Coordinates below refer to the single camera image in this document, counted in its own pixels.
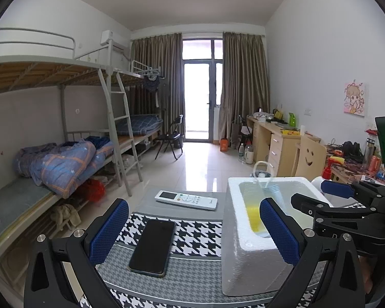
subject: water bottle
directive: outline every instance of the water bottle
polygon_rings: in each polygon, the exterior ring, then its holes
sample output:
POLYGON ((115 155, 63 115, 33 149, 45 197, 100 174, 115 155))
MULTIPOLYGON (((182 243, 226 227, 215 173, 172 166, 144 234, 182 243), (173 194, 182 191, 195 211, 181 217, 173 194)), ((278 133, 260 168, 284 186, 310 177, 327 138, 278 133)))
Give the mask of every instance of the water bottle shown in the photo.
POLYGON ((244 161, 244 144, 241 144, 238 149, 238 161, 244 161))

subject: wooden chair with smiley face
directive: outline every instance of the wooden chair with smiley face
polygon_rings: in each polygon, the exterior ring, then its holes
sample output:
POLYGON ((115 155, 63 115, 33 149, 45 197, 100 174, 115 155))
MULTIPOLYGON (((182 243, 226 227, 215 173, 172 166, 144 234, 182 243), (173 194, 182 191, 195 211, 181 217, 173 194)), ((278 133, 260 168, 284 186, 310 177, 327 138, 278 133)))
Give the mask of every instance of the wooden chair with smiley face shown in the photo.
POLYGON ((326 147, 302 136, 300 148, 295 176, 305 177, 308 181, 312 181, 315 177, 322 175, 325 166, 326 147))

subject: smartphone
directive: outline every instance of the smartphone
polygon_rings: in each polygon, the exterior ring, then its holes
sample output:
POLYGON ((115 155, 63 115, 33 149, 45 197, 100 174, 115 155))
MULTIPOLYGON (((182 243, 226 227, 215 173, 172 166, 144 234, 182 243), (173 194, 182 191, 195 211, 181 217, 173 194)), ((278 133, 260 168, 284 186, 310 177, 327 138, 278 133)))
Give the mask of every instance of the smartphone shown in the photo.
POLYGON ((148 220, 128 264, 130 271, 164 277, 174 230, 173 221, 148 220))

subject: bed mattress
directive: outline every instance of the bed mattress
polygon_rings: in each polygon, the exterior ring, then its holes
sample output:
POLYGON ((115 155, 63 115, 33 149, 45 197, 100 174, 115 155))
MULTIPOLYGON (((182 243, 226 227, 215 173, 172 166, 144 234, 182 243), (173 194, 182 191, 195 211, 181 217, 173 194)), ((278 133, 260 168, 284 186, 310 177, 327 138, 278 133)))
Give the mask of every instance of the bed mattress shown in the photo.
MULTIPOLYGON (((136 114, 130 116, 132 133, 135 136, 145 136, 161 126, 162 119, 156 114, 136 114)), ((116 125, 119 136, 128 136, 127 119, 123 119, 116 125)))
POLYGON ((17 222, 28 216, 43 199, 53 195, 45 186, 37 186, 32 179, 19 177, 0 190, 0 240, 17 222))

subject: bed frame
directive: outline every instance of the bed frame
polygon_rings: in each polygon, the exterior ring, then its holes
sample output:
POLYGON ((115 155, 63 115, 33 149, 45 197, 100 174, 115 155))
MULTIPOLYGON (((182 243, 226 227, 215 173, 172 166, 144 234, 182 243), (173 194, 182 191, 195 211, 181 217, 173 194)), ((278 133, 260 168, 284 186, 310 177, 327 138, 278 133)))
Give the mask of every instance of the bed frame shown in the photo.
POLYGON ((124 181, 127 193, 129 196, 131 196, 131 188, 128 184, 128 180, 126 177, 128 171, 131 170, 134 166, 136 166, 138 177, 140 181, 143 180, 140 170, 140 163, 138 161, 139 156, 137 155, 136 151, 136 141, 138 141, 137 143, 139 143, 142 140, 148 139, 159 129, 153 131, 148 136, 139 136, 134 139, 134 135, 131 129, 131 120, 130 112, 128 109, 127 95, 124 86, 127 87, 141 85, 144 77, 157 77, 157 75, 160 74, 160 69, 153 69, 152 67, 144 65, 138 61, 133 61, 131 63, 131 72, 114 68, 112 65, 113 50, 121 50, 123 55, 124 51, 119 48, 113 40, 109 40, 108 44, 103 45, 100 48, 91 50, 79 56, 75 56, 75 40, 72 37, 65 36, 62 34, 56 34, 54 32, 33 30, 28 28, 0 28, 0 33, 5 31, 21 31, 46 34, 62 38, 64 41, 71 41, 70 46, 35 41, 0 41, 0 45, 44 45, 72 51, 71 59, 33 55, 0 56, 0 93, 20 89, 30 89, 57 85, 60 88, 60 111, 65 141, 69 141, 71 139, 75 141, 76 135, 79 135, 82 138, 90 135, 97 136, 108 133, 111 141, 114 144, 114 152, 110 157, 106 159, 105 165, 109 162, 114 163, 115 179, 117 179, 118 185, 122 186, 124 181), (98 60, 96 61, 99 61, 100 51, 102 50, 108 50, 106 65, 81 60, 83 58, 87 58, 87 60, 90 60, 89 57, 91 54, 97 54, 98 60), (66 86, 76 85, 101 86, 103 88, 108 109, 108 129, 88 131, 67 130, 65 113, 65 88, 66 86), (118 86, 118 90, 113 90, 113 86, 118 86), (123 96, 125 108, 124 116, 114 117, 111 101, 111 97, 113 95, 123 96), (130 135, 128 138, 125 139, 119 138, 117 135, 115 122, 121 119, 127 119, 130 135), (132 153, 134 155, 134 164, 130 168, 125 169, 121 155, 129 149, 132 149, 132 153))
MULTIPOLYGON (((131 128, 130 112, 128 109, 128 101, 124 86, 138 86, 143 82, 144 77, 157 77, 160 74, 160 69, 153 69, 137 61, 132 62, 131 72, 116 69, 112 66, 113 50, 121 50, 112 40, 108 44, 101 46, 96 50, 92 50, 75 56, 75 40, 72 37, 53 32, 42 30, 33 30, 28 28, 0 28, 0 33, 5 31, 20 31, 30 32, 35 34, 45 34, 62 38, 63 41, 70 41, 70 45, 58 45, 36 41, 1 41, 0 45, 4 44, 29 44, 29 45, 44 45, 49 47, 57 47, 71 51, 71 58, 58 58, 52 56, 38 55, 3 55, 0 56, 0 93, 15 91, 21 89, 42 88, 47 86, 58 86, 60 89, 60 114, 62 117, 63 134, 65 141, 76 141, 79 138, 87 136, 103 136, 109 134, 111 141, 114 144, 113 154, 106 158, 104 165, 110 162, 114 163, 115 175, 112 175, 108 182, 116 179, 119 186, 122 182, 126 186, 128 195, 131 196, 131 188, 128 184, 126 174, 134 166, 137 167, 137 172, 140 181, 142 175, 140 171, 139 156, 136 151, 136 145, 144 140, 151 139, 160 129, 150 132, 145 136, 134 136, 131 128), (100 58, 100 51, 108 50, 107 64, 92 63, 90 55, 97 55, 97 60, 100 58), (66 127, 65 113, 65 88, 67 86, 91 85, 101 86, 104 91, 105 100, 108 109, 108 129, 103 130, 87 130, 87 131, 68 131, 66 127), (114 117, 111 97, 113 95, 123 96, 125 108, 124 116, 114 117), (118 136, 115 122, 120 119, 127 119, 129 136, 118 136), (132 149, 134 163, 124 168, 122 154, 132 149)), ((29 208, 21 214, 17 220, 0 236, 0 274, 4 275, 5 281, 14 288, 20 278, 24 275, 26 267, 24 267, 15 277, 10 277, 8 272, 3 267, 2 259, 5 260, 6 254, 11 251, 11 247, 17 247, 21 239, 26 241, 34 240, 38 232, 45 232, 49 237, 54 236, 59 228, 54 230, 55 224, 49 223, 49 212, 51 208, 60 202, 60 197, 50 192, 40 202, 29 208)), ((80 205, 81 209, 86 204, 86 201, 80 205)))

